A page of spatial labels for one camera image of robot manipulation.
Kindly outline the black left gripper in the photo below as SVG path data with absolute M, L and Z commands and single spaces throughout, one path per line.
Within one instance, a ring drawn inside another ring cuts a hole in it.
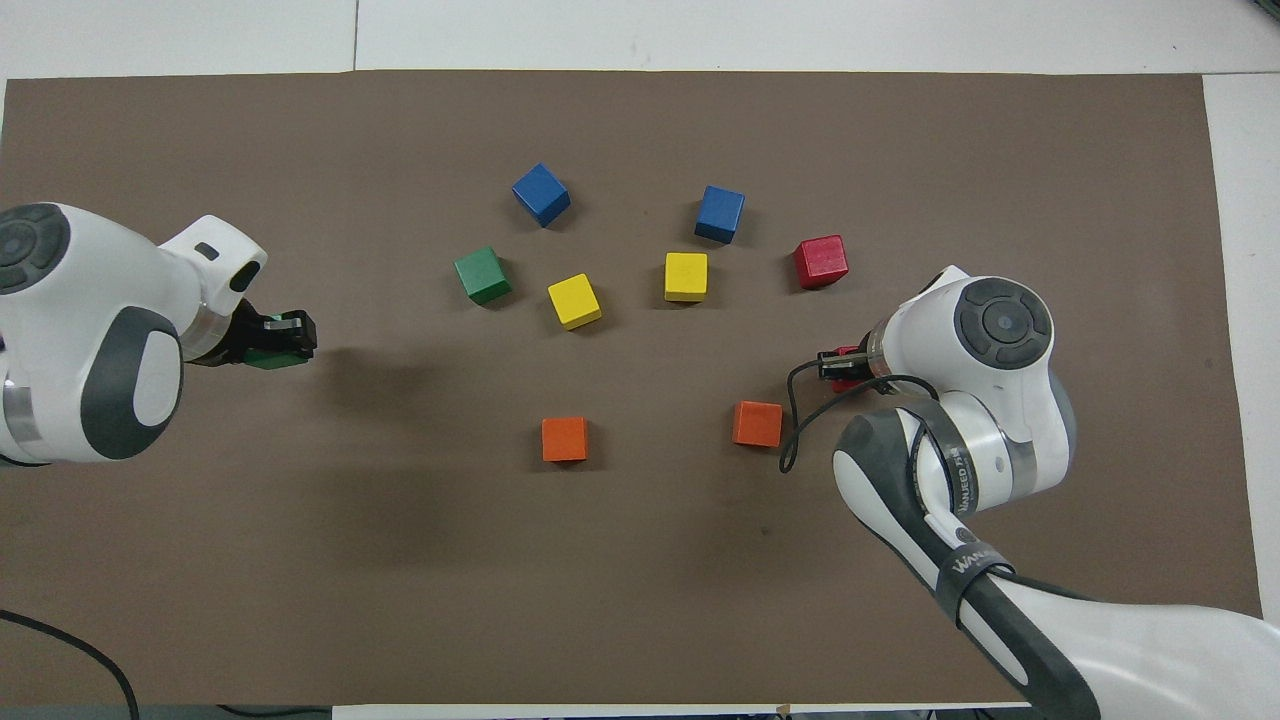
M 305 310 L 265 316 L 248 300 L 241 300 L 212 350 L 212 366 L 242 364 L 247 354 L 264 351 L 311 359 L 316 347 L 317 328 Z

